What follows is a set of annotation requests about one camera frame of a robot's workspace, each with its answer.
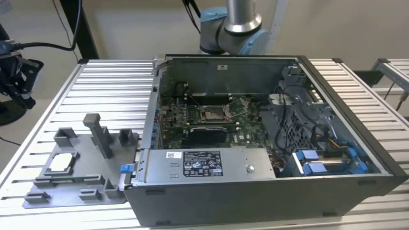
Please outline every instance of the metal rail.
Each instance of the metal rail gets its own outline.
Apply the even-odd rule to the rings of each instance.
[[[313,59],[321,72],[394,160],[409,173],[409,124],[342,63]],[[85,207],[23,209],[31,187],[53,149],[58,127],[89,133],[81,120],[98,112],[101,125],[114,132],[126,127],[141,135],[151,85],[150,61],[91,60],[78,65],[0,175],[0,228],[141,228],[129,203]],[[402,229],[409,226],[409,182],[386,196],[362,201],[337,218],[298,219],[191,229]]]
[[[409,92],[409,59],[378,59],[373,70],[381,71]]]

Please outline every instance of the blue cable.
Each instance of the blue cable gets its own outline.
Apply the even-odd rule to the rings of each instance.
[[[333,139],[331,141],[337,141],[337,140],[339,140],[339,141],[343,141],[343,142],[346,142],[350,146],[351,146],[351,148],[353,148],[353,150],[355,151],[355,153],[359,155],[359,149],[358,149],[358,147],[357,147],[357,145],[351,142],[351,141],[349,141],[347,139],[345,139],[345,138],[335,138],[335,139]]]

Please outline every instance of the gray 3d printed holder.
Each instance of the gray 3d printed holder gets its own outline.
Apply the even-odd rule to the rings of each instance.
[[[77,135],[69,127],[57,130],[57,145],[23,197],[23,208],[125,202],[117,186],[119,168],[134,161],[138,134],[130,129],[110,134],[98,121],[98,114],[85,115],[91,135]]]

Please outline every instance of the white wall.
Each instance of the white wall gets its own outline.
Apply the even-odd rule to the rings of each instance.
[[[30,3],[27,2],[30,1],[10,0],[13,11],[0,15],[0,23],[10,39],[18,43],[47,42],[69,46],[51,1],[34,0]],[[45,64],[34,88],[34,99],[51,98],[75,65],[73,53],[47,47],[33,47],[22,50],[22,57],[39,60]]]
[[[289,0],[275,54],[341,58],[367,69],[409,58],[409,0]]]
[[[181,0],[83,0],[99,58],[150,59],[158,53],[198,53],[198,34]],[[199,9],[223,6],[225,0],[197,0]],[[14,10],[0,15],[0,22],[17,42],[49,42],[67,46],[65,32],[50,0],[10,0]],[[275,0],[258,0],[257,11],[270,27]],[[53,98],[75,65],[74,56],[46,47],[23,50],[25,58],[45,66],[37,82],[34,99]]]
[[[201,10],[225,6],[225,0],[195,2]],[[181,0],[86,0],[83,9],[101,58],[150,59],[154,54],[199,52],[199,36]],[[266,29],[274,9],[275,0],[255,2]]]

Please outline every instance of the power supply label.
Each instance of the power supply label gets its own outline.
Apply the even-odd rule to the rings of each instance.
[[[183,176],[222,176],[219,151],[183,152]]]

